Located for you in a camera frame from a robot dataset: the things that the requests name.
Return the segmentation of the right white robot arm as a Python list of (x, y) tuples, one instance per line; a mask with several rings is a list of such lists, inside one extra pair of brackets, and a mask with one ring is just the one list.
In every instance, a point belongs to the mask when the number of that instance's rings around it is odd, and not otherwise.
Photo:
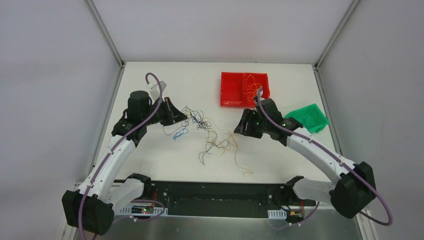
[(376, 197), (370, 189), (376, 183), (369, 164), (355, 163), (327, 149), (299, 121), (284, 118), (270, 98), (258, 102), (255, 109), (244, 109), (234, 133), (257, 139), (268, 134), (301, 154), (328, 177), (328, 181), (303, 176), (292, 178), (283, 192), (284, 200), (290, 205), (303, 199), (328, 203), (340, 215), (351, 219)]

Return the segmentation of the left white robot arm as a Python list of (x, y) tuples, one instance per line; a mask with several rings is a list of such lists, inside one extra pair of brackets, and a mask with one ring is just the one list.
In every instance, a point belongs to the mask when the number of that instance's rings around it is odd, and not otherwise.
[(96, 164), (77, 190), (67, 190), (62, 205), (69, 226), (95, 235), (104, 235), (112, 226), (115, 214), (132, 200), (147, 202), (153, 189), (147, 176), (134, 173), (122, 185), (111, 189), (126, 159), (154, 124), (170, 126), (187, 120), (169, 97), (152, 100), (146, 91), (130, 94), (127, 108), (114, 125), (102, 160)]

